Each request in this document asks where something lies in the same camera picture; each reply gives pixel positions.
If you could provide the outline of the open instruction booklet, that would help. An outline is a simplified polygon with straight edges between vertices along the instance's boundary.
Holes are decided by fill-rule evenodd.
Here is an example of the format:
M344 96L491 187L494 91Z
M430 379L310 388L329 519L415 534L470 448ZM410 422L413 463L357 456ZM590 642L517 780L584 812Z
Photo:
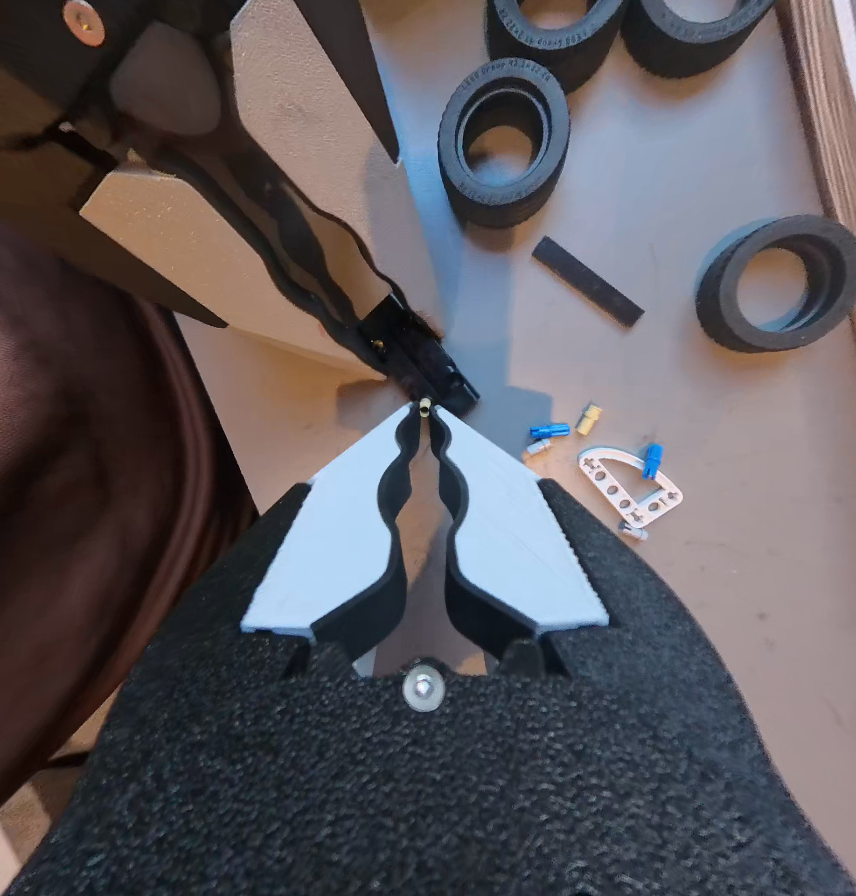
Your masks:
M780 1L776 14L820 201L856 235L856 2Z

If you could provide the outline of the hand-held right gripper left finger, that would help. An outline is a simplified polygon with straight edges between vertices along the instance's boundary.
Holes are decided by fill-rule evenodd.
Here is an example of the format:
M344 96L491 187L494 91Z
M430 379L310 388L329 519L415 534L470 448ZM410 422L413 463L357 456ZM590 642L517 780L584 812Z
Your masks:
M382 641L407 593L397 517L411 496L417 404L399 409L310 478L241 621L310 641Z

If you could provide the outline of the white holed frame piece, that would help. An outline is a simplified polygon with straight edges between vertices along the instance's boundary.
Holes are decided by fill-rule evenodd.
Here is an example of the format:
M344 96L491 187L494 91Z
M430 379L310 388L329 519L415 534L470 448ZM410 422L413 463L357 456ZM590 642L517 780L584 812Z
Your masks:
M644 457L611 447L589 448L578 454L579 470L619 514L621 521L646 529L682 504L684 500L682 491L661 469L656 480L646 480L655 483L656 490L641 501L635 500L609 469L610 462L642 472Z

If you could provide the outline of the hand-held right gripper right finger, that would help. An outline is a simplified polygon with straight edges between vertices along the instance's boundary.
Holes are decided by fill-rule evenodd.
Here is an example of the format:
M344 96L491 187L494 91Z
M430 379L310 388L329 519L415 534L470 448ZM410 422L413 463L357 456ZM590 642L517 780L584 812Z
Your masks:
M493 442L434 406L431 448L451 517L445 604L460 633L553 633L610 617L539 486Z

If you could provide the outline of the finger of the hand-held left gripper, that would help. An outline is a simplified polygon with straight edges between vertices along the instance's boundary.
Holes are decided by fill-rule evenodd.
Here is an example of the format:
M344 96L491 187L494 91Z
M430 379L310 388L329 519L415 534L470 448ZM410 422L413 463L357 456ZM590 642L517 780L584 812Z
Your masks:
M328 274L365 319L396 275L400 170L329 56L373 61L359 2L247 2L231 25L243 126L291 182Z
M178 178L118 168L103 178L79 215L231 329L361 378L385 379L295 307L257 253Z

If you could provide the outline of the black rubber tyre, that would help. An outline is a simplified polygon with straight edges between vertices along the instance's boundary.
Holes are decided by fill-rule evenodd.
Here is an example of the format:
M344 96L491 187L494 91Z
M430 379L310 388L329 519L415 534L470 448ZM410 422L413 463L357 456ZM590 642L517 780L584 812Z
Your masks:
M487 184L469 165L476 139L497 126L532 142L526 170L502 184ZM438 166L458 218L508 229L546 205L565 165L570 137L566 95L553 73L521 57L491 61L471 72L447 102L438 127Z
M762 252L780 250L803 265L806 288L790 315L766 325L748 320L738 285ZM773 218L725 246L705 270L696 293L696 316L705 334L737 353L776 353L818 342L856 308L856 236L821 215Z
M773 1L740 1L723 18L692 21L663 1L631 1L620 34L626 50L646 72L684 79L733 56L773 5Z
M603 64L619 34L627 1L588 2L585 14L566 27L544 28L527 19L516 1L488 1L486 35L492 59L516 57L538 63L570 93Z

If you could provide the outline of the black panel piece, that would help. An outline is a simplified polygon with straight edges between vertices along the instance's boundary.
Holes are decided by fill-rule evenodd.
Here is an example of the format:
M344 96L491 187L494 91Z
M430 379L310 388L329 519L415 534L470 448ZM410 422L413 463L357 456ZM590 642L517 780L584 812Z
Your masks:
M542 237L532 257L620 326L630 329L645 313L624 293L550 237Z
M410 399L429 398L459 418L479 401L440 337L394 292L362 319L358 330L379 367Z

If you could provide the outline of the person's brown hoodie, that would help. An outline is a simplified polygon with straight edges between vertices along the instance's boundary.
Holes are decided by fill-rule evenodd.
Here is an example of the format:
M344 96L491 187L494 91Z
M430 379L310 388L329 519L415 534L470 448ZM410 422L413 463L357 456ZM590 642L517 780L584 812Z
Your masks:
M174 316L0 221L0 807L255 518Z

